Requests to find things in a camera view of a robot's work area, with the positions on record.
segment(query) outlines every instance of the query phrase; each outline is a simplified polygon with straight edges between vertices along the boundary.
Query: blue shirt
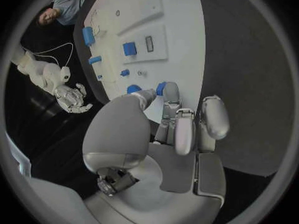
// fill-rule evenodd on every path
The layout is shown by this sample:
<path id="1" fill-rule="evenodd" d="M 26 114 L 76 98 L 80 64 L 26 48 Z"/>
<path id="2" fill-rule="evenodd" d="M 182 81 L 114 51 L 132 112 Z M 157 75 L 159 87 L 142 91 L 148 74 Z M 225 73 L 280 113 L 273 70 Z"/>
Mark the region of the blue shirt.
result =
<path id="1" fill-rule="evenodd" d="M 58 8 L 61 12 L 57 21 L 62 25 L 74 25 L 83 2 L 84 0 L 54 0 L 53 8 Z"/>

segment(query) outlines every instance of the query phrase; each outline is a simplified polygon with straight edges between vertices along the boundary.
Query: wire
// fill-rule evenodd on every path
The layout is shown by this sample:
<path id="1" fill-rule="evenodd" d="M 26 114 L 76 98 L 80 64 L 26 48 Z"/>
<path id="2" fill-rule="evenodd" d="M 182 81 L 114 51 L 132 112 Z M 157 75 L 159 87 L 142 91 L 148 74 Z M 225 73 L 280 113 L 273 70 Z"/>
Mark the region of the wire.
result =
<path id="1" fill-rule="evenodd" d="M 60 46 L 54 47 L 53 49 L 50 49 L 50 50 L 47 50 L 47 51 L 33 52 L 33 55 L 35 55 L 35 56 L 40 56 L 40 57 L 51 57 L 51 58 L 53 58 L 53 59 L 56 61 L 57 65 L 59 65 L 59 63 L 58 63 L 58 61 L 57 61 L 57 59 L 56 59 L 55 57 L 53 57 L 53 56 L 43 56 L 43 55 L 40 55 L 40 54 L 43 54 L 43 53 L 46 53 L 46 52 L 49 52 L 49 51 L 54 51 L 54 50 L 56 50 L 56 49 L 58 49 L 58 48 L 60 48 L 60 47 L 63 47 L 63 46 L 65 46 L 65 45 L 71 45 L 71 46 L 72 46 L 72 50 L 71 50 L 71 52 L 70 52 L 69 58 L 67 59 L 67 62 L 66 62 L 65 65 L 64 65 L 64 66 L 67 66 L 68 63 L 69 63 L 69 61 L 70 61 L 70 59 L 71 59 L 71 56 L 72 56 L 72 54 L 73 54 L 73 50 L 74 50 L 74 45 L 73 45 L 73 43 L 71 43 L 71 42 L 64 43 L 64 44 L 62 44 L 62 45 L 60 45 Z"/>

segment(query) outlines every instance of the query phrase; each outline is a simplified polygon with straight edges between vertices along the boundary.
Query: person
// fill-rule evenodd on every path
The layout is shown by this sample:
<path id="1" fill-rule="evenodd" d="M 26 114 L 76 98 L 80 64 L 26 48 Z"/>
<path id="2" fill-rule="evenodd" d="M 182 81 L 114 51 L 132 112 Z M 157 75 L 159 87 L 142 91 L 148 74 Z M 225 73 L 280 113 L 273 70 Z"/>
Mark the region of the person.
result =
<path id="1" fill-rule="evenodd" d="M 57 20 L 62 25 L 74 25 L 84 0 L 54 0 L 40 11 L 37 24 L 45 26 Z"/>

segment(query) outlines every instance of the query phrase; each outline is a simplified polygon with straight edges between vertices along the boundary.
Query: blue button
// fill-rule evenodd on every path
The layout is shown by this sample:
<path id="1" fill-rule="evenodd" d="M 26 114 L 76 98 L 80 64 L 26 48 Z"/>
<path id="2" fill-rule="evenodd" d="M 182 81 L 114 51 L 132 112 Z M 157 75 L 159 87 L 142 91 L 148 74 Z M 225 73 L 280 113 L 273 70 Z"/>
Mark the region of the blue button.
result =
<path id="1" fill-rule="evenodd" d="M 158 85 L 158 87 L 156 89 L 157 96 L 163 95 L 163 89 L 164 89 L 165 85 L 166 85 L 166 82 L 162 82 Z"/>
<path id="2" fill-rule="evenodd" d="M 123 44 L 125 56 L 133 56 L 137 54 L 135 42 Z"/>
<path id="3" fill-rule="evenodd" d="M 89 62 L 90 65 L 93 64 L 93 63 L 95 63 L 95 62 L 98 62 L 98 61 L 102 61 L 102 57 L 101 56 L 96 56 L 96 57 L 90 58 L 88 60 L 88 62 Z"/>
<path id="4" fill-rule="evenodd" d="M 90 26 L 84 27 L 82 29 L 82 32 L 83 32 L 85 45 L 91 46 L 93 43 L 95 43 L 95 37 L 93 35 L 93 31 Z"/>
<path id="5" fill-rule="evenodd" d="M 133 93 L 133 92 L 137 92 L 137 91 L 141 91 L 142 89 L 138 86 L 138 85 L 130 85 L 127 88 L 127 94 Z"/>
<path id="6" fill-rule="evenodd" d="M 129 74 L 130 74 L 130 71 L 129 71 L 128 69 L 123 70 L 123 71 L 121 72 L 121 76 L 128 76 Z"/>

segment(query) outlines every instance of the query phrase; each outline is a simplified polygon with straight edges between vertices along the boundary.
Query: dark background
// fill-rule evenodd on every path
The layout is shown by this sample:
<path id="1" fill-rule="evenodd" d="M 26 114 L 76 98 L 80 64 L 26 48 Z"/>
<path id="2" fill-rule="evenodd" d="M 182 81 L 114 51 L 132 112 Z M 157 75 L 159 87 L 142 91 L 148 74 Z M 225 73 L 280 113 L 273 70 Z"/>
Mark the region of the dark background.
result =
<path id="1" fill-rule="evenodd" d="M 279 17 L 282 19 L 284 26 L 288 29 L 289 34 L 292 37 L 292 42 L 295 47 L 298 46 L 299 38 L 299 15 L 297 10 L 297 0 L 266 0 L 277 12 Z M 0 1 L 0 21 L 1 21 L 1 34 L 4 36 L 9 35 L 9 20 L 13 16 L 20 16 L 22 10 L 26 9 L 23 5 L 19 8 L 20 4 L 28 4 L 29 0 L 1 0 Z M 20 205 L 17 197 L 14 196 L 10 190 L 6 180 L 1 175 L 1 200 L 2 200 L 2 216 L 3 220 L 7 218 L 10 223 L 21 221 L 23 223 L 36 223 L 29 213 Z M 282 201 L 276 206 L 272 213 L 264 219 L 263 224 L 272 224 L 284 220 L 286 223 L 296 223 L 297 219 L 297 197 L 298 191 L 297 186 L 299 184 L 299 175 L 296 176 L 290 189 L 284 195 Z"/>

